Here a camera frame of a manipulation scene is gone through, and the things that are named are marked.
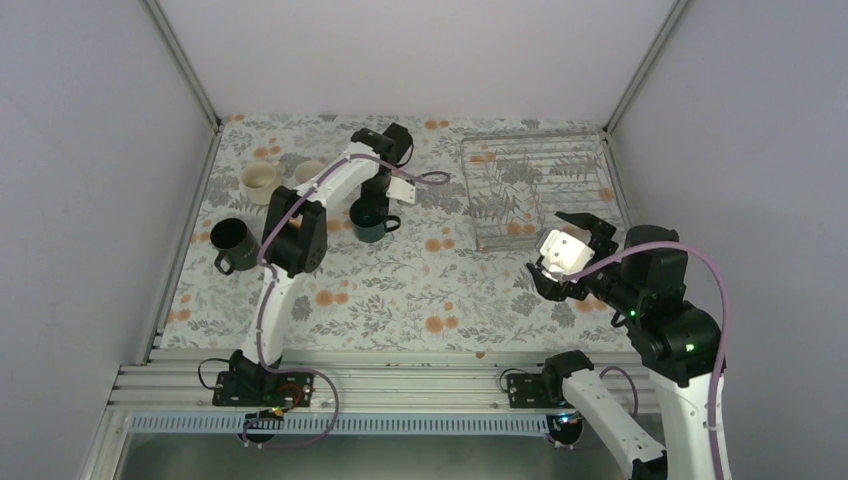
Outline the dark green mug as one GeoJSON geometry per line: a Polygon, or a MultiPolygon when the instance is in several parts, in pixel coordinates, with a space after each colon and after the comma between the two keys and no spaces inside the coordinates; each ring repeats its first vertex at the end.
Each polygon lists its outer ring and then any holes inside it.
{"type": "Polygon", "coordinates": [[[401,219],[389,213],[385,202],[358,199],[349,210],[349,219],[357,240],[375,243],[401,227],[401,219]]]}

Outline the yellow white cup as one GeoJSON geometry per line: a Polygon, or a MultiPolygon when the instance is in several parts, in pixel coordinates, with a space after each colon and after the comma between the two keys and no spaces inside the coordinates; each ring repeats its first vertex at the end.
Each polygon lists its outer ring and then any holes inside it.
{"type": "Polygon", "coordinates": [[[317,176],[324,171],[325,164],[317,160],[307,160],[298,164],[293,171],[293,178],[297,185],[313,182],[317,176]]]}

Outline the beige white ceramic mug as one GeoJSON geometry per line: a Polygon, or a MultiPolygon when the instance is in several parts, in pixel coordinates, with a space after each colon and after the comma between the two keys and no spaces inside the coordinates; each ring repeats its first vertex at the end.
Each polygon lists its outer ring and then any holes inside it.
{"type": "Polygon", "coordinates": [[[275,164],[258,161],[248,164],[242,170],[240,182],[251,203],[267,206],[274,191],[282,185],[282,177],[275,164]]]}

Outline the black matte mug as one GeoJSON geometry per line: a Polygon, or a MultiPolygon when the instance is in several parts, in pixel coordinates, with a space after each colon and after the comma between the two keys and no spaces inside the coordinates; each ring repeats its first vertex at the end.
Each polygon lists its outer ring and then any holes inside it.
{"type": "Polygon", "coordinates": [[[228,276],[257,266],[259,243],[241,219],[227,218],[216,223],[210,241],[217,251],[214,266],[220,274],[228,276]]]}

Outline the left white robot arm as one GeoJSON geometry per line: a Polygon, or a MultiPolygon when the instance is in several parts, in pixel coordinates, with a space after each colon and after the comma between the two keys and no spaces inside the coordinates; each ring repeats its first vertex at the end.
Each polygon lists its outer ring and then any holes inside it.
{"type": "Polygon", "coordinates": [[[229,372],[239,392],[255,405],[270,402],[278,377],[270,371],[282,356],[282,323],[308,274],[323,261],[328,248],[327,212],[353,191],[352,223],[369,229],[399,219],[389,213],[390,186],[414,149],[409,130],[397,123],[382,133],[355,132],[337,160],[294,189],[272,194],[257,263],[263,267],[263,292],[242,347],[230,359],[229,372]]]}

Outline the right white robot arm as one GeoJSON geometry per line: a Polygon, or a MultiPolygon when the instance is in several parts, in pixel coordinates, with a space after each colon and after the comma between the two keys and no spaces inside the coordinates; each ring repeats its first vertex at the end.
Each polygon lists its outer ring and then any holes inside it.
{"type": "Polygon", "coordinates": [[[536,291],[554,302],[593,297],[612,309],[612,325],[626,330],[649,373],[664,438],[645,432],[579,350],[544,362],[544,399],[576,409],[628,479],[729,478],[721,399],[731,315],[714,318],[686,299],[688,262],[699,251],[660,226],[634,226],[617,243],[614,226],[594,214],[561,219],[589,238],[550,231],[528,265],[536,291]]]}

